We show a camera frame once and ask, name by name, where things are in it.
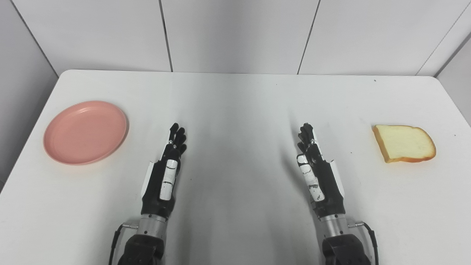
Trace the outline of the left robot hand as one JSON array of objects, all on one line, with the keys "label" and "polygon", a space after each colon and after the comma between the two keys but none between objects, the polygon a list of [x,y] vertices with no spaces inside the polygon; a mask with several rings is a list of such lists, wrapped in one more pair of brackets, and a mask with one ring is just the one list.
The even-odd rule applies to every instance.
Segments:
[{"label": "left robot hand", "polygon": [[168,220],[175,206],[173,190],[181,168],[181,156],[186,151],[185,128],[174,123],[163,155],[152,168],[142,198],[142,215],[158,215]]}]

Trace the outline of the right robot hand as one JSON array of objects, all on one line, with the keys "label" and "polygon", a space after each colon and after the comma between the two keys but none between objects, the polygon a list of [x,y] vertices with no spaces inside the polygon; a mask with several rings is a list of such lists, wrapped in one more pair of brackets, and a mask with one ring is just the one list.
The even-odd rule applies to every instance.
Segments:
[{"label": "right robot hand", "polygon": [[301,153],[296,157],[318,218],[328,215],[344,215],[344,198],[335,178],[332,162],[323,158],[314,129],[309,123],[300,127],[297,144]]}]

